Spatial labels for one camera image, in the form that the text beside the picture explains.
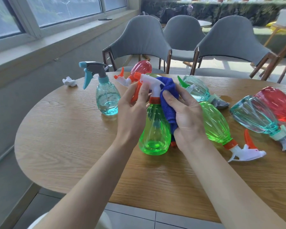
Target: gray chair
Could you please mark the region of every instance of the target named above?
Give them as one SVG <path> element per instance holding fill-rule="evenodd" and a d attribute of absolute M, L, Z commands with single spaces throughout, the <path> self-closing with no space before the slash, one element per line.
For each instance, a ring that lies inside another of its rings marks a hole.
<path fill-rule="evenodd" d="M 125 55 L 152 55 L 167 62 L 166 73 L 170 70 L 172 49 L 166 42 L 160 22 L 148 15 L 136 16 L 129 21 L 122 35 L 103 51 L 103 60 L 107 64 L 106 54 L 109 54 L 114 71 L 117 69 L 114 59 Z M 153 73 L 165 72 L 153 68 Z M 131 66 L 124 67 L 124 71 L 130 72 Z"/>
<path fill-rule="evenodd" d="M 188 15 L 178 15 L 166 24 L 164 37 L 172 47 L 172 59 L 193 62 L 194 51 L 198 43 L 205 37 L 197 19 Z"/>
<path fill-rule="evenodd" d="M 197 68 L 197 61 L 204 56 L 227 56 L 257 64 L 252 73 L 215 68 Z M 267 80 L 278 56 L 264 47 L 256 38 L 251 22 L 241 16 L 228 16 L 218 20 L 197 45 L 191 75 L 253 78 L 263 64 L 271 59 L 262 80 Z"/>

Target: light blue spray bottle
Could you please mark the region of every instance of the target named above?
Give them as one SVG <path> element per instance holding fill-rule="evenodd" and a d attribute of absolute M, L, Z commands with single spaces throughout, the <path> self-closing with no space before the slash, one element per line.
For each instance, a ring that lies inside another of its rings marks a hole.
<path fill-rule="evenodd" d="M 112 116 L 118 113 L 118 101 L 121 98 L 118 89 L 109 81 L 106 71 L 109 66 L 101 62 L 79 62 L 84 68 L 86 89 L 95 74 L 99 75 L 99 85 L 96 88 L 96 104 L 104 115 Z"/>

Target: left hand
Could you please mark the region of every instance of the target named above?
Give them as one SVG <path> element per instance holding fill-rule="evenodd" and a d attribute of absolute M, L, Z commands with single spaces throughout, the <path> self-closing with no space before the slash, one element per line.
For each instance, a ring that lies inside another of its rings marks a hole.
<path fill-rule="evenodd" d="M 145 128 L 146 123 L 146 101 L 148 99 L 149 85 L 142 84 L 137 102 L 130 103 L 137 83 L 129 86 L 125 94 L 118 102 L 118 133 L 116 140 L 119 143 L 131 144 L 135 147 Z"/>

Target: window frame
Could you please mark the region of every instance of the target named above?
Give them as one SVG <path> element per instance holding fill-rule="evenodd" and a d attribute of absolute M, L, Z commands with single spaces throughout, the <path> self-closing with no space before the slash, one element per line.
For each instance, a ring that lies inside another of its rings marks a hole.
<path fill-rule="evenodd" d="M 7 1 L 9 2 L 11 8 L 16 15 L 17 20 L 19 21 L 25 32 L 22 32 L 17 35 L 7 36 L 5 38 L 0 38 L 0 52 L 23 45 L 25 43 L 33 42 L 44 37 L 48 37 L 53 34 L 58 34 L 60 32 L 70 30 L 86 23 L 96 21 L 99 18 L 107 18 L 110 15 L 129 10 L 129 0 L 126 0 L 126 7 L 121 7 L 110 11 L 106 11 L 105 1 L 99 0 L 102 11 L 101 13 L 84 16 L 78 19 L 71 19 L 69 21 L 57 23 L 51 26 L 40 27 L 27 0 Z"/>

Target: windowsill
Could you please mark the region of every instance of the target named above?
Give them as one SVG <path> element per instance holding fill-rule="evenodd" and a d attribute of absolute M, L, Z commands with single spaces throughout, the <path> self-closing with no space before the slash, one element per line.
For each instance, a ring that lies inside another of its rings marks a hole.
<path fill-rule="evenodd" d="M 139 10 L 126 10 L 122 13 L 108 16 L 112 18 L 111 21 L 96 20 L 0 52 L 0 88 L 138 14 Z"/>

